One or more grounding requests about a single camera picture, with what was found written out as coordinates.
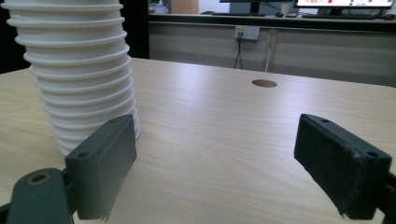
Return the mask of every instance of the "desk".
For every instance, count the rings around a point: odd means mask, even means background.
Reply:
[[[342,219],[293,158],[299,116],[330,119],[396,158],[396,89],[133,59],[142,133],[108,223],[380,223]],[[253,85],[255,79],[277,83]],[[0,204],[64,168],[27,70],[0,76]],[[396,173],[396,165],[391,166]],[[77,223],[102,223],[80,221]]]

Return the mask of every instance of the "ribbed white plastic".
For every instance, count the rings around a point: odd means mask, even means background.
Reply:
[[[35,84],[67,155],[109,119],[134,115],[133,70],[119,0],[6,0]]]

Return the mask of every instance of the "monitor screen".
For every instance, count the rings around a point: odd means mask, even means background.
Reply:
[[[295,0],[295,7],[313,8],[390,8],[392,0]]]
[[[220,0],[221,3],[243,3],[243,2],[292,2],[291,0]]]

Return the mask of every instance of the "wall outlet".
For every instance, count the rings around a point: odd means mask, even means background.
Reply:
[[[234,38],[258,40],[260,36],[259,26],[235,26]]]
[[[245,39],[245,35],[247,32],[248,27],[247,26],[235,26],[235,34],[234,34],[234,38],[238,39],[241,38]]]

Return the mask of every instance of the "computer monitor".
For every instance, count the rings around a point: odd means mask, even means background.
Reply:
[[[330,9],[330,15],[340,15],[343,9],[389,9],[395,0],[295,0],[297,8]]]
[[[291,0],[220,0],[221,3],[250,3],[250,13],[259,13],[260,3],[291,2]]]

